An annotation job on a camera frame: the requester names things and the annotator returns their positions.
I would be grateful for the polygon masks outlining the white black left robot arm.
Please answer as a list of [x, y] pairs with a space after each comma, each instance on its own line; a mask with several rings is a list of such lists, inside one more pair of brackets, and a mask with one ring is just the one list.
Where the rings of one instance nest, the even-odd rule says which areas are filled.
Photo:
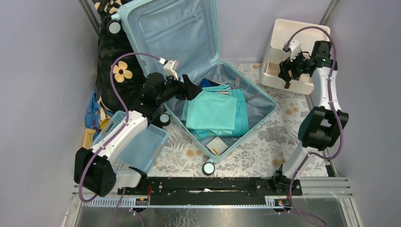
[[76, 152], [74, 181], [78, 183], [78, 195], [82, 202], [90, 202], [97, 196], [104, 197], [114, 188], [129, 188], [142, 194], [147, 187], [146, 174], [136, 167], [116, 170], [113, 163], [138, 135], [155, 122], [160, 122], [161, 106], [173, 99], [193, 100], [202, 88], [191, 82], [188, 75], [181, 79], [161, 73], [147, 76], [140, 94], [121, 122], [99, 143]]

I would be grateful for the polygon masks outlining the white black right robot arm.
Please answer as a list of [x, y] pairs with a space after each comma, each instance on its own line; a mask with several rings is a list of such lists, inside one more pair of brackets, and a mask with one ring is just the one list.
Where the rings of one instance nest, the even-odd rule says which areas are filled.
[[308, 58], [296, 40], [288, 41], [283, 50], [290, 56], [280, 63], [279, 77], [289, 82], [301, 74], [309, 74], [314, 84], [312, 97], [316, 102], [299, 127], [299, 143], [295, 151], [280, 168], [283, 176], [292, 179], [302, 172], [309, 156], [321, 157], [320, 151], [332, 147], [337, 140], [343, 140], [343, 129], [349, 115], [341, 110], [337, 99], [338, 64], [331, 42], [316, 41]]

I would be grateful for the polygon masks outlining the black floral plush blanket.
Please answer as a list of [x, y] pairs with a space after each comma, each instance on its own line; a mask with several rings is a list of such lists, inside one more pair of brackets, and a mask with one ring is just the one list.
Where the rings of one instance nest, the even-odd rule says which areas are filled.
[[112, 112], [123, 111], [124, 107], [113, 90], [110, 73], [113, 73], [115, 88], [127, 107], [132, 105], [145, 82], [144, 73], [134, 55], [124, 57], [112, 66], [118, 57], [133, 52], [123, 29], [116, 34], [111, 34], [107, 29], [111, 15], [128, 1], [94, 0], [92, 2], [100, 16], [96, 93], [102, 99], [105, 108]]

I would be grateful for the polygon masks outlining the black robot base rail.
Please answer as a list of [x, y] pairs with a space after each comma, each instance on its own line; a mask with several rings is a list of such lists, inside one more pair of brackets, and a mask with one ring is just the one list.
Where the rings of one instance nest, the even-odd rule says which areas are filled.
[[119, 195], [144, 196], [151, 206], [258, 206], [268, 205], [267, 196], [290, 206], [291, 196], [303, 194], [301, 183], [274, 177], [150, 177], [143, 176], [134, 188], [119, 189]]

